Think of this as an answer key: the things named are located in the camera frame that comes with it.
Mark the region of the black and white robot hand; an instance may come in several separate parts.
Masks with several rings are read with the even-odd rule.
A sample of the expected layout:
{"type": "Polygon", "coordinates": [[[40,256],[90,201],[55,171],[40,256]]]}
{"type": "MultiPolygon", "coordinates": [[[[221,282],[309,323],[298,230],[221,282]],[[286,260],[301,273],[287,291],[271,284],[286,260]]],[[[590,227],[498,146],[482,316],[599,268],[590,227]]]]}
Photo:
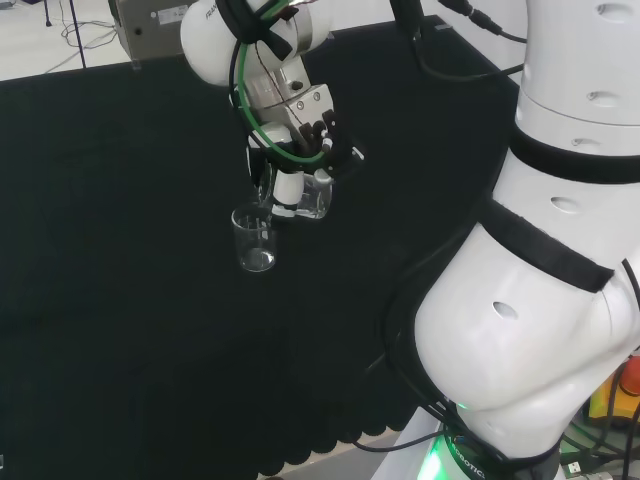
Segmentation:
{"type": "Polygon", "coordinates": [[[296,157],[306,152],[287,127],[270,122],[249,134],[248,170],[259,205],[274,217],[321,220],[329,212],[335,183],[364,166],[365,154],[332,110],[299,132],[311,142],[311,152],[321,156],[318,161],[301,163],[282,156],[283,151],[296,157]]]}

